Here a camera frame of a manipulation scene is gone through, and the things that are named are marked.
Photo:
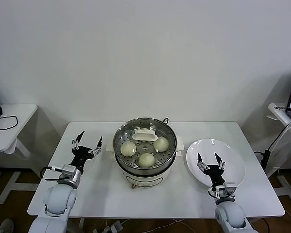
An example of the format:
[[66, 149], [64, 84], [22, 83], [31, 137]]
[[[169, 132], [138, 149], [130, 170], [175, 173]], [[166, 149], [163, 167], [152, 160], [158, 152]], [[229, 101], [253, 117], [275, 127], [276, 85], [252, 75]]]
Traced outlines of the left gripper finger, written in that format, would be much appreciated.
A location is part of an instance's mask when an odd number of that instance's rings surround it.
[[84, 134], [84, 131], [81, 132], [81, 133], [76, 137], [76, 139], [73, 139], [73, 140], [72, 140], [72, 149], [73, 149], [73, 150], [78, 150], [78, 149], [79, 149], [79, 143], [80, 143], [80, 141], [81, 141], [81, 139], [82, 139], [83, 134]]
[[98, 155], [102, 151], [102, 139], [103, 137], [100, 137], [100, 140], [98, 141], [97, 147], [95, 149], [91, 149], [88, 151], [89, 154], [91, 155]]

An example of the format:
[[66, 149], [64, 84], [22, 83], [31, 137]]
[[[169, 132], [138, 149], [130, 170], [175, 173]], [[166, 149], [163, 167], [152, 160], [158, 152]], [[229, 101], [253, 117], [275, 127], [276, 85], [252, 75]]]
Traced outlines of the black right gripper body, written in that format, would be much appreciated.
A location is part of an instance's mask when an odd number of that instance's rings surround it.
[[221, 169], [219, 165], [208, 165], [208, 168], [203, 173], [210, 177], [211, 187], [217, 187], [224, 184], [225, 180], [222, 177], [224, 169]]

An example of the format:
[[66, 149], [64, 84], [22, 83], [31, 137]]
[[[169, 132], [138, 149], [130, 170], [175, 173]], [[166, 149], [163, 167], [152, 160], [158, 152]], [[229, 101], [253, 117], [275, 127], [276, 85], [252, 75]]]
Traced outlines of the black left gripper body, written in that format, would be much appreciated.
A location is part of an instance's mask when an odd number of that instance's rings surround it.
[[72, 148], [72, 154], [74, 158], [71, 165], [76, 167], [77, 170], [83, 170], [87, 160], [93, 159], [97, 149], [91, 149], [84, 146], [78, 146]]

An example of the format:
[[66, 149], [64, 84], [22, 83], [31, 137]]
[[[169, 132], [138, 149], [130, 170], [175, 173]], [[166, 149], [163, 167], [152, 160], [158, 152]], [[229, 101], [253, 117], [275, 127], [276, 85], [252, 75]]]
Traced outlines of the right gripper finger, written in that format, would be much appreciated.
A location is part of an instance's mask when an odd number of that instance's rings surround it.
[[200, 153], [198, 153], [197, 155], [198, 155], [198, 159], [197, 159], [197, 161], [198, 161], [198, 163], [197, 163], [198, 168], [199, 168], [201, 171], [208, 170], [209, 167], [208, 167], [207, 164], [205, 164], [205, 163], [203, 162]]
[[215, 153], [215, 158], [216, 158], [217, 163], [219, 165], [219, 169], [224, 170], [225, 169], [225, 162], [222, 161], [221, 157], [217, 153]]

